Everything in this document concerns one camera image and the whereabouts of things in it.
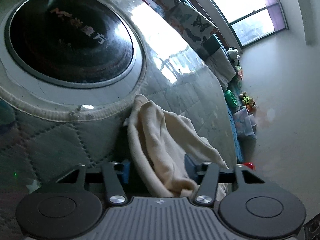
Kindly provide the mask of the cream sweater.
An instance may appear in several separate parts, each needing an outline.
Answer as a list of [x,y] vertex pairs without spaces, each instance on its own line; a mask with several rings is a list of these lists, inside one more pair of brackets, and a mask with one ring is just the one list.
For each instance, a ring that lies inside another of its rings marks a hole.
[[187,156],[227,168],[216,148],[200,137],[185,116],[163,110],[138,94],[128,118],[127,135],[137,172],[154,197],[194,198],[199,190],[185,168]]

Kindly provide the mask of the red plastic stool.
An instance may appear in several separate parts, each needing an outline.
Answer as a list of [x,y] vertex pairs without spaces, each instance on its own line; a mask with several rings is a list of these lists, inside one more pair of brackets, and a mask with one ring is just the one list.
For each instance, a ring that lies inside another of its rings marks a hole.
[[243,165],[255,171],[255,165],[253,163],[243,163]]

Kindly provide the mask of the clear plastic storage box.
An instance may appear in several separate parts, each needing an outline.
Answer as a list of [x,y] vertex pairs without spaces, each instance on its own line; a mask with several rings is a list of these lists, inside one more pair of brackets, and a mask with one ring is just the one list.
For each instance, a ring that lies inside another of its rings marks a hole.
[[253,114],[249,114],[246,108],[242,108],[233,114],[236,133],[239,139],[255,139],[257,123]]

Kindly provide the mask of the green bowl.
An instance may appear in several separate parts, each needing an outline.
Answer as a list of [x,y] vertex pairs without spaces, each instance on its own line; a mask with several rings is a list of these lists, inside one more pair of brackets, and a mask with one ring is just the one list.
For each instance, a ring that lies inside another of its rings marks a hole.
[[232,93],[232,91],[227,90],[225,92],[225,100],[227,102],[228,107],[230,108],[236,108],[238,106],[236,98],[234,96],[234,94]]

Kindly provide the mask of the green yellow plush toys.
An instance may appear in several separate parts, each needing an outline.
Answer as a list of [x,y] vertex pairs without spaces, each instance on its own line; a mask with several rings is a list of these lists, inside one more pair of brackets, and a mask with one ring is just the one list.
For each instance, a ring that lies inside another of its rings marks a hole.
[[248,94],[246,92],[240,93],[239,99],[240,99],[242,105],[244,107],[246,107],[246,109],[249,112],[256,110],[257,105],[255,103],[255,100],[253,98],[251,98],[250,96],[248,96]]

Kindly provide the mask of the orange green plush toy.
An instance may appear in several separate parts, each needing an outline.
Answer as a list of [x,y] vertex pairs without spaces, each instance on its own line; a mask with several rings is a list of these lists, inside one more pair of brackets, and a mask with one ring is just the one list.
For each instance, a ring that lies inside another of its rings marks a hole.
[[237,73],[237,78],[238,78],[238,80],[242,81],[242,80],[243,80],[243,77],[244,77],[244,71],[243,71],[243,69],[241,68],[241,66],[236,66],[235,69],[236,69],[236,73]]

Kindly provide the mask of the grey cushion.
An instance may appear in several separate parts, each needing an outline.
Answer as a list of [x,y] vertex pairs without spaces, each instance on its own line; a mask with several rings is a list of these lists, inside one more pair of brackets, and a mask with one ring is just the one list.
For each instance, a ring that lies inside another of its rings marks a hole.
[[213,55],[206,59],[205,63],[217,77],[222,90],[226,92],[229,83],[236,76],[236,72],[225,51],[219,48]]

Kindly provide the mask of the panda plush toy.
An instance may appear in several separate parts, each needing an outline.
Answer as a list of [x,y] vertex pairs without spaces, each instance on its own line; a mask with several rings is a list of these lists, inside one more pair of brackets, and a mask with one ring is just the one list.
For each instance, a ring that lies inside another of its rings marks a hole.
[[240,55],[239,51],[235,47],[230,47],[227,50],[228,57],[231,60],[231,63],[234,64],[235,66],[238,66],[240,64]]

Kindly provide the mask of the blue sofa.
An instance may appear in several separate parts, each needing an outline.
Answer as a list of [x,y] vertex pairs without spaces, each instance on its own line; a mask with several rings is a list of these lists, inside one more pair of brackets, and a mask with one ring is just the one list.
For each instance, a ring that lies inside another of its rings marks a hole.
[[242,146],[236,133],[232,114],[240,108],[236,97],[235,65],[222,42],[222,35],[214,21],[199,3],[191,0],[145,0],[152,9],[164,18],[206,62],[217,77],[228,107],[228,115],[234,138],[238,163],[244,163]]

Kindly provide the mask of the black round induction cooktop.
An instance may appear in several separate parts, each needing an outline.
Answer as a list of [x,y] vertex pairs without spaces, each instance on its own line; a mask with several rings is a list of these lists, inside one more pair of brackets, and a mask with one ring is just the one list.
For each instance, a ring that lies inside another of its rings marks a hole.
[[97,0],[26,0],[10,14],[4,39],[20,68],[68,88],[113,84],[136,59],[129,27]]

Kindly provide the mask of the butterfly pillow upright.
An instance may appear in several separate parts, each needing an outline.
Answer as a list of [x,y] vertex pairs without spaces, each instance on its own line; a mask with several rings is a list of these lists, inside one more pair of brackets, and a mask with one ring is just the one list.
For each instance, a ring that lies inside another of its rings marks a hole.
[[219,31],[213,22],[184,2],[171,10],[168,23],[194,51],[199,50],[211,36]]

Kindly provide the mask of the window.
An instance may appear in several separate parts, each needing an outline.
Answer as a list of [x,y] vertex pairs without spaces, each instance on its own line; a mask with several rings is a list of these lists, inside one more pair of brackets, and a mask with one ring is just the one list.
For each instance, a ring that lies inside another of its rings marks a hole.
[[243,49],[275,34],[265,0],[191,0],[218,26],[229,46]]

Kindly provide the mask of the purple window blind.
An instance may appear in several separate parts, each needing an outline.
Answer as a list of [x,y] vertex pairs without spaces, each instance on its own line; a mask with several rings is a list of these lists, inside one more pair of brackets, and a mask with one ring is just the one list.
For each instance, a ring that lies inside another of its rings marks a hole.
[[274,31],[277,33],[287,29],[287,23],[280,0],[265,0],[265,5],[271,18]]

